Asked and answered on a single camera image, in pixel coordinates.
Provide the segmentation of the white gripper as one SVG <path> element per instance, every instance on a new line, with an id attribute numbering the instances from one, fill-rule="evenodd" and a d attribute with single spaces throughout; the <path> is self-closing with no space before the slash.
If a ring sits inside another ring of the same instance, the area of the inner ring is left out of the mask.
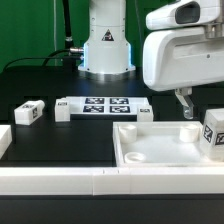
<path id="1" fill-rule="evenodd" d="M 176 89 L 184 117 L 192 119 L 191 87 L 224 81 L 224 38 L 207 39 L 203 27 L 152 32 L 142 67 L 144 83 L 155 91 Z"/>

